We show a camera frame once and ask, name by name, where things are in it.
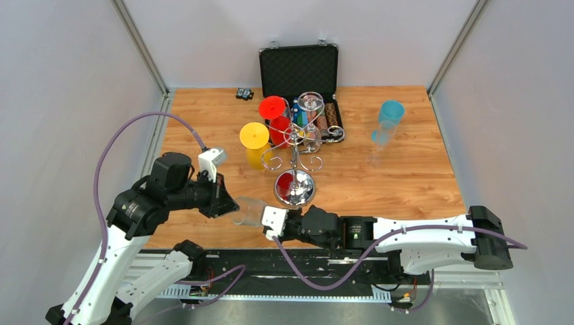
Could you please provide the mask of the clear wide ribbed glass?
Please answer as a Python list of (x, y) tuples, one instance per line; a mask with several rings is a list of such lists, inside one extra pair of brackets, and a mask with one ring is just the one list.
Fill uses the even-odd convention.
[(235, 225), (259, 227), (262, 225), (263, 211), (267, 203), (258, 198), (240, 196), (236, 198), (239, 209), (230, 214)]

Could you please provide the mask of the chrome wine glass rack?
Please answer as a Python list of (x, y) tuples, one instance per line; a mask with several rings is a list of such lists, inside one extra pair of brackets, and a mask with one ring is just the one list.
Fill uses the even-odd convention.
[[(321, 147), (326, 144), (335, 144), (339, 142), (327, 139), (329, 135), (334, 135), (334, 131), (340, 130), (334, 126), (328, 126), (328, 123), (334, 124), (334, 108), (331, 104), (324, 102), (324, 109), (315, 120), (317, 128), (320, 130), (322, 140), (320, 149), (317, 152), (309, 152), (303, 143), (304, 131), (296, 122), (292, 120), (291, 107), (292, 101), (288, 101), (288, 118), (290, 126), (284, 132), (284, 141), (282, 144), (288, 144), (290, 150), (289, 168), (282, 171), (273, 186), (275, 198), (285, 207), (297, 209), (309, 204), (315, 197), (317, 185), (313, 179), (312, 172), (320, 171), (323, 167), (322, 159), (317, 155)], [(268, 122), (264, 119), (264, 125), (270, 129)], [(268, 170), (278, 170), (282, 165), (282, 158), (273, 156), (266, 159), (265, 155), (280, 149), (279, 146), (272, 145), (262, 157), (263, 164)]]

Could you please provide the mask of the yellow plastic wine glass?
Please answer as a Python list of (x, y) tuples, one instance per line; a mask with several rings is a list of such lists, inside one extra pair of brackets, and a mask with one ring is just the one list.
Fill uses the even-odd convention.
[(268, 128), (260, 122), (247, 123), (240, 130), (239, 137), (241, 144), (246, 148), (247, 163), (253, 169), (265, 169), (262, 157), (271, 147)]

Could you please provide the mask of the clear champagne flute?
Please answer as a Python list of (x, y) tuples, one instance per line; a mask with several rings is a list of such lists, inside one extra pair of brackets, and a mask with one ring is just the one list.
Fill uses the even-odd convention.
[(382, 121), (373, 132), (374, 147), (368, 158), (370, 167), (378, 167), (382, 161), (382, 151), (387, 147), (396, 133), (397, 125), (392, 121)]

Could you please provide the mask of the blue plastic wine glass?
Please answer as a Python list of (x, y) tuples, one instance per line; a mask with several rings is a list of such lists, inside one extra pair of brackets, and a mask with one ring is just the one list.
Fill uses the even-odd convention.
[(378, 113), (378, 124), (386, 123), (397, 126), (405, 115), (403, 104), (397, 100), (387, 100)]

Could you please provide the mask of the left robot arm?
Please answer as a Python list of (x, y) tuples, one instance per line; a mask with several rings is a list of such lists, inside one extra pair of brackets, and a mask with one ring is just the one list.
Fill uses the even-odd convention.
[(200, 172), (189, 156), (168, 152), (154, 161), (152, 172), (120, 193), (106, 217), (108, 242), (104, 257), (96, 256), (67, 302), (51, 307), (50, 324), (131, 324), (137, 314), (162, 291), (186, 277), (201, 279), (207, 271), (206, 251), (184, 240), (150, 271), (127, 285), (123, 280), (137, 254), (172, 211), (198, 209), (208, 218), (238, 211), (225, 189), (217, 167), (227, 158), (222, 148), (204, 150), (198, 157)]

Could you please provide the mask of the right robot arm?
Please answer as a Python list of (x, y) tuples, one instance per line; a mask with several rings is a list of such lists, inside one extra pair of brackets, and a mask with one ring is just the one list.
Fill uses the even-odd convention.
[(386, 265), (388, 277), (398, 283), (465, 263), (483, 270), (512, 269), (510, 250), (524, 248), (505, 236), (502, 220), (484, 206), (429, 220), (339, 216), (312, 206), (306, 213), (290, 211), (283, 230), (269, 239), (297, 240), (339, 254), (398, 253)]

